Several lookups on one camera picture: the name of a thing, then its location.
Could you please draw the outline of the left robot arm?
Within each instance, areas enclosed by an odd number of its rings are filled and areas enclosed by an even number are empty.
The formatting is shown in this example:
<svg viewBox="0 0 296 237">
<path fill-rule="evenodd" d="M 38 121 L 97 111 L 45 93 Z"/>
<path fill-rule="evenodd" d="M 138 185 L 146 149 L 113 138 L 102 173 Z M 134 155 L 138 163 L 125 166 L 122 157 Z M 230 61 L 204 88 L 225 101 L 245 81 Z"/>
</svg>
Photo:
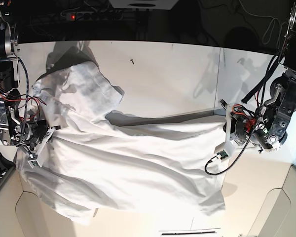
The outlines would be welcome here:
<svg viewBox="0 0 296 237">
<path fill-rule="evenodd" d="M 223 127 L 225 141 L 216 147 L 216 153 L 232 155 L 233 142 L 239 146 L 252 143 L 259 151 L 267 152 L 276 151 L 284 144 L 286 130 L 296 111 L 296 1 L 291 9 L 281 50 L 272 57 L 265 76 L 242 99 L 242 103 L 265 92 L 266 82 L 278 65 L 283 65 L 285 72 L 270 85 L 270 99 L 261 99 L 255 111 L 240 104 L 232 105 L 220 100 L 226 111 L 226 123 Z"/>
</svg>

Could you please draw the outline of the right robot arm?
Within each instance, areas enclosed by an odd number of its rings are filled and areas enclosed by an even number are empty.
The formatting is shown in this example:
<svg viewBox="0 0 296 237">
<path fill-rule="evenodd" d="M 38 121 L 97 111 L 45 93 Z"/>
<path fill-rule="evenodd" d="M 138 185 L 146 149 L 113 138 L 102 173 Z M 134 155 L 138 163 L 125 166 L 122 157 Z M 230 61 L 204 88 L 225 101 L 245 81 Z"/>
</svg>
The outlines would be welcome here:
<svg viewBox="0 0 296 237">
<path fill-rule="evenodd" d="M 18 90 L 18 66 L 24 63 L 14 53 L 18 34 L 6 22 L 0 23 L 0 145 L 20 148 L 31 166 L 42 166 L 42 151 L 59 126 L 50 126 L 41 116 L 45 102 L 29 95 L 29 77 L 25 76 L 26 91 Z"/>
</svg>

